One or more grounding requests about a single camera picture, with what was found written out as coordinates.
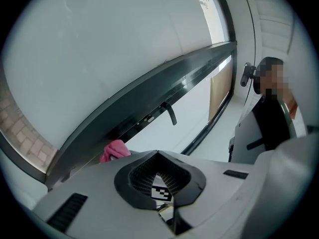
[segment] black handle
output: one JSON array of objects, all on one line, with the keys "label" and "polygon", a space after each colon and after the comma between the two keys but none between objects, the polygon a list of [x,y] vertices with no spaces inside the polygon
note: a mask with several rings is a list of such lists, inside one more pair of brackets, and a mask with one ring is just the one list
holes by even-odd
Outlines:
[{"label": "black handle", "polygon": [[176,125],[177,124],[177,119],[176,119],[174,110],[171,107],[171,105],[166,103],[166,102],[164,102],[163,107],[168,111],[170,119],[171,119],[171,122],[173,123],[173,125]]}]

